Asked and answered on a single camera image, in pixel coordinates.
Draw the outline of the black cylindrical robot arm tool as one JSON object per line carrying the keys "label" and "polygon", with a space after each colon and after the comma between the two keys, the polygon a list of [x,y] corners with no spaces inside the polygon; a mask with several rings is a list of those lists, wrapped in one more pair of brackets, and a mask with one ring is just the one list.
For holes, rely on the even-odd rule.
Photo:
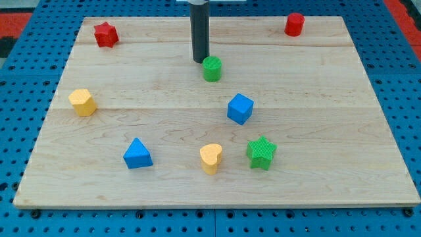
{"label": "black cylindrical robot arm tool", "polygon": [[189,0],[192,55],[196,63],[209,56],[209,1]]}

